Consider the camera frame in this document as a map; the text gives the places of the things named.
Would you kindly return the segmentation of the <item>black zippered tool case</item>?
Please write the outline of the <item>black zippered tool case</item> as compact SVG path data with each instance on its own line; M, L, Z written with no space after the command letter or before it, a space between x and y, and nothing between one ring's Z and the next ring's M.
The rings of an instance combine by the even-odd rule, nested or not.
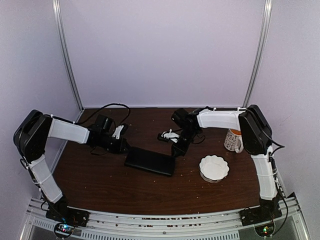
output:
M175 172L176 158L155 151L131 147L124 165L170 177Z

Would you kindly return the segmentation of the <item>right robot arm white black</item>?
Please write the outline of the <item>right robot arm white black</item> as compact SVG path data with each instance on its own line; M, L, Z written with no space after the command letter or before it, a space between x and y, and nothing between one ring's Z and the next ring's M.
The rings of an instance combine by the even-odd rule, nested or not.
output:
M265 202L256 210L259 220L268 220L276 207L271 202L277 195L276 164L273 159L272 129L260 108L252 104L247 108L202 107L188 112L177 109L171 119L182 129L177 142L171 146L174 157L184 156L197 134L206 128L237 130L241 133L244 150L255 165L260 199Z

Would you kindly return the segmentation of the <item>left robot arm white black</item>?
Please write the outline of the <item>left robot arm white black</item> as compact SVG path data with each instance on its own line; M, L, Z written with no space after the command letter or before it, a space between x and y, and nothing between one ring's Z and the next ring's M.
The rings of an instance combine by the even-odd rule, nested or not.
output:
M99 115L94 123L83 126L81 123L33 109L16 129L13 143L34 184L47 201L56 204L63 199L64 194L46 160L48 145L52 141L73 142L101 148L112 154L126 154L130 149L124 138L128 126L123 123L110 132L112 124L113 121L105 115Z

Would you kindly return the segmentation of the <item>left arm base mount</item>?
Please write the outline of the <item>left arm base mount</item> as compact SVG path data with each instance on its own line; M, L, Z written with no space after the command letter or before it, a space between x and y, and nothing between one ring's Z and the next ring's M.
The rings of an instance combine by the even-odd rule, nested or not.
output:
M66 216L50 208L45 217L56 221L53 227L53 233L60 239L69 238L77 227L86 227L90 213L88 211L68 208Z

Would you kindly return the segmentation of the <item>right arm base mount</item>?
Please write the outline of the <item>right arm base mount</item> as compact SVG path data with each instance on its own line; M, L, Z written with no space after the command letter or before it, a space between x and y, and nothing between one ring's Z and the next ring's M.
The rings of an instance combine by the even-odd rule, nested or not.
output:
M272 237L276 233L275 219L282 216L282 211L263 211L261 206L245 209L239 212L242 226L253 225L255 233L262 238Z

